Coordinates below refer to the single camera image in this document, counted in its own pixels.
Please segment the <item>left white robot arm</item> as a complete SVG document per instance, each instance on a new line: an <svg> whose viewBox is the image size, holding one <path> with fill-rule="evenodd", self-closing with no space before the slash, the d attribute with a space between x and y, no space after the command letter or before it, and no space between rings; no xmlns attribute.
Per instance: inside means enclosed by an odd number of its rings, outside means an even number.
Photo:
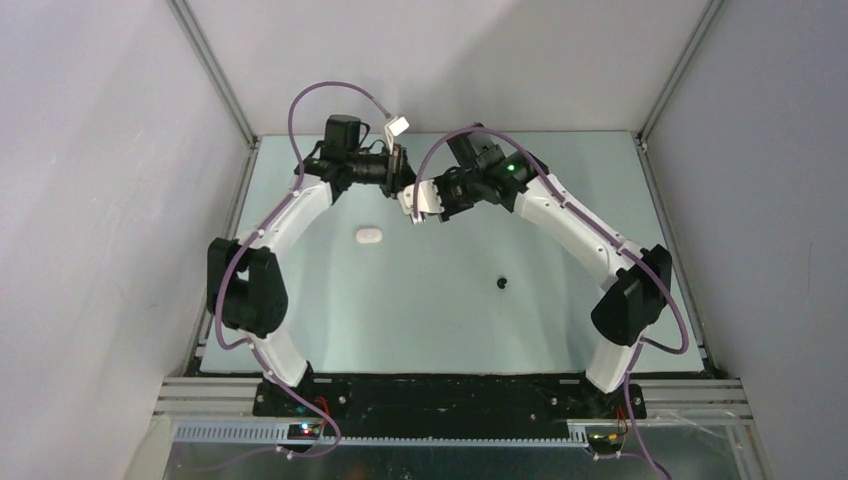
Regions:
<svg viewBox="0 0 848 480"><path fill-rule="evenodd" d="M264 376L283 383L277 402L292 416L312 411L316 390L303 381L310 364L283 325L289 296L280 260L351 186L375 185L389 199L402 194L415 177L406 149L396 141L408 127L403 116L389 118L381 147L373 151L364 143L370 129L361 119L330 116L322 139L297 163L281 202L243 235L209 244L206 308L219 344L225 350L251 349Z"/></svg>

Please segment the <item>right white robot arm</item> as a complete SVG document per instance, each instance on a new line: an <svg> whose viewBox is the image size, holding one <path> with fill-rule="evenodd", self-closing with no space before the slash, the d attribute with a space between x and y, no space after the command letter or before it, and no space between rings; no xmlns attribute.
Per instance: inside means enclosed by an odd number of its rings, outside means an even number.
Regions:
<svg viewBox="0 0 848 480"><path fill-rule="evenodd" d="M406 194L415 221L442 221L487 202L550 235L603 292L590 318L600 335L585 370L585 411L606 418L622 403L619 387L646 333L661 313L679 310L671 295L672 260L661 245L646 249L611 228L572 195L537 156L508 135L474 124L444 135L424 157L448 145L457 164L430 180L418 172Z"/></svg>

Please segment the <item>white earbud charging case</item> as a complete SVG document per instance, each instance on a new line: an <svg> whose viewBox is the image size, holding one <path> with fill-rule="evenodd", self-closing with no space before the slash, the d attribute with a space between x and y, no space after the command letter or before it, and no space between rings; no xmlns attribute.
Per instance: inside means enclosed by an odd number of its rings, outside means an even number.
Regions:
<svg viewBox="0 0 848 480"><path fill-rule="evenodd" d="M367 245L367 244L376 244L381 242L383 239L383 232L381 229L376 227L366 227L360 228L355 233L355 240L359 244Z"/></svg>

